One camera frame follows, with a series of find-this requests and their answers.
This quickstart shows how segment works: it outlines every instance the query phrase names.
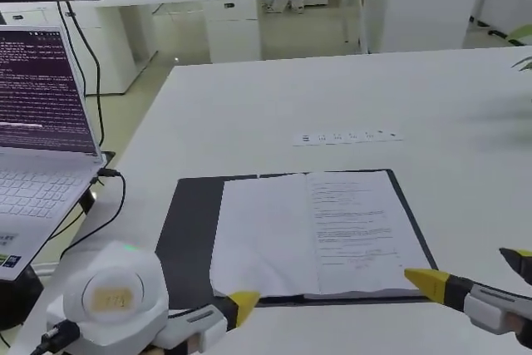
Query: power cord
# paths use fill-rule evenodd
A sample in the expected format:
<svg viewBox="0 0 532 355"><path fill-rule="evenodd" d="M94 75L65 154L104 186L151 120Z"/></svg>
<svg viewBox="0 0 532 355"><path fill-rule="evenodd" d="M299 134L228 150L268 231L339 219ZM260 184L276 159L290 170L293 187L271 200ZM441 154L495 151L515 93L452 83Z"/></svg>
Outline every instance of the power cord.
<svg viewBox="0 0 532 355"><path fill-rule="evenodd" d="M65 28L66 39L68 40L68 46L70 47L70 50L72 51L72 55L74 56L74 61L76 61L77 68L80 70L81 79L83 80L83 97L86 97L85 72L83 72L83 69L81 68L81 63L79 59L77 58L76 50L74 50L74 45L72 44L72 37L70 35L70 30L68 29L67 21L65 20L65 16L63 15L60 2L57 2L57 11L59 12L59 17L61 18L61 22Z"/></svg>
<svg viewBox="0 0 532 355"><path fill-rule="evenodd" d="M98 106L98 120L100 122L100 142L98 145L101 147L104 140L106 139L106 131L103 126L103 114L101 112L101 66L100 62L98 61L98 57L92 50L91 45L87 41L85 34L83 33L83 30L80 27L79 22L77 21L76 13L74 10L72 10L72 5L70 2L66 2L66 8L68 8L68 12L71 14L72 21L74 22L74 25L76 26L76 30L80 35L80 38L82 39L83 43L85 44L86 49L89 51L89 53L92 56L92 59L94 60L94 63L96 64L96 104Z"/></svg>
<svg viewBox="0 0 532 355"><path fill-rule="evenodd" d="M9 345L7 340L3 337L2 333L0 333L0 340L2 340L3 345L5 345L7 348L11 348L11 345Z"/></svg>
<svg viewBox="0 0 532 355"><path fill-rule="evenodd" d="M63 320L51 330L41 336L41 343L32 351L31 355L58 353L81 337L77 323Z"/></svg>
<svg viewBox="0 0 532 355"><path fill-rule="evenodd" d="M110 223L112 223L118 217L118 215L122 211L122 208L124 208L124 201L126 200L126 178L124 178L124 175L118 172L117 170L110 170L110 169L104 168L98 172L98 176L101 176L103 178L119 177L122 180L122 199L120 201L120 205L118 206L118 210L116 210L113 217L109 219L107 222L105 222L102 226L100 226L97 229L94 229L89 234L86 234L85 236L81 237L80 239L76 240L74 243L66 247L61 253L61 256L59 257L59 259L62 259L68 250L76 247L79 243L81 243L82 241L85 241L86 239L98 233L100 230L102 230L103 228L108 226Z"/></svg>
<svg viewBox="0 0 532 355"><path fill-rule="evenodd" d="M65 233L71 226L73 226L80 218L81 216L85 214L83 211L67 226L65 226L63 229L59 230L57 233L55 233L48 241L54 240L57 236L60 236L61 234Z"/></svg>

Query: black folder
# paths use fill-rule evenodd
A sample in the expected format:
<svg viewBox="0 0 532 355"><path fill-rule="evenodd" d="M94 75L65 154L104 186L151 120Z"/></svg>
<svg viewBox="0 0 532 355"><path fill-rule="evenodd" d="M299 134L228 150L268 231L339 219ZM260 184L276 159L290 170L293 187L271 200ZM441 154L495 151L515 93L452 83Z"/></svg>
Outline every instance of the black folder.
<svg viewBox="0 0 532 355"><path fill-rule="evenodd" d="M377 172L382 170L350 170L344 172ZM421 230L414 218L401 187L392 170L385 170L404 207L425 256L433 269L437 269ZM261 175L261 178L290 174ZM189 309L215 303L210 284L210 260L222 203L224 182L229 180L257 179L257 175L217 176L181 179L175 188L174 198L166 215L155 252L162 264L166 287L170 296L170 309ZM338 305L350 303L411 303L425 301L425 297L308 299L303 295L262 298L259 306Z"/></svg>

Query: laptop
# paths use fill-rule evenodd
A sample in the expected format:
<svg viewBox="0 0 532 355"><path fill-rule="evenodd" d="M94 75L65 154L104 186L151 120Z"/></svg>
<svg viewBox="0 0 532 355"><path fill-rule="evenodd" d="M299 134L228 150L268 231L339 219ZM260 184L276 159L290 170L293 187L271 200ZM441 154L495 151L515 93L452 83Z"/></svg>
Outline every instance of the laptop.
<svg viewBox="0 0 532 355"><path fill-rule="evenodd" d="M0 26L0 280L32 262L105 165L60 27Z"/></svg>

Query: paper sheet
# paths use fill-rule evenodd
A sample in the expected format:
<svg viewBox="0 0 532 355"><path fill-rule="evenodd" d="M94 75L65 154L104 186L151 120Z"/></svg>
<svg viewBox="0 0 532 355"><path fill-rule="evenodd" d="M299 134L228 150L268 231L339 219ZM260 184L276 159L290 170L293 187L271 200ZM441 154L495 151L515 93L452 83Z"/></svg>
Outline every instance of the paper sheet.
<svg viewBox="0 0 532 355"><path fill-rule="evenodd" d="M430 268L387 173L308 176L321 294L414 289L405 268Z"/></svg>
<svg viewBox="0 0 532 355"><path fill-rule="evenodd" d="M305 187L305 175L225 183L210 269L215 291L318 291Z"/></svg>
<svg viewBox="0 0 532 355"><path fill-rule="evenodd" d="M210 277L263 297L415 289L430 268L386 172L225 183Z"/></svg>

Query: floor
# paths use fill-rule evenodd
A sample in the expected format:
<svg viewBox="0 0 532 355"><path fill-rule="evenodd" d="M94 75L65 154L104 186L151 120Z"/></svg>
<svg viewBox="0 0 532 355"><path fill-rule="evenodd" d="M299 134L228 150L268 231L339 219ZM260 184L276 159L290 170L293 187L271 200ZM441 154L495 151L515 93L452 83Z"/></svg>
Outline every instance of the floor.
<svg viewBox="0 0 532 355"><path fill-rule="evenodd" d="M309 7L303 15L293 12L263 14L260 17L264 58L280 59L295 57L338 56L353 54L352 44L344 43L338 0L331 0L327 7ZM356 37L356 10L351 10L350 35ZM198 3L163 5L155 13L155 23L160 46L152 63L138 77L124 96L104 96L102 109L106 128L104 150L117 153L116 163L124 152L136 127L150 108L152 101L171 69L175 65L210 63L209 47L201 6ZM508 44L498 37L489 37L485 29L472 27L467 33L464 48L503 47ZM91 120L98 131L96 99L87 100ZM80 214L76 208L64 225ZM51 241L37 256L35 264L54 262L77 231L81 217L65 234ZM3 332L12 342L17 329ZM0 343L0 354L5 348Z"/></svg>

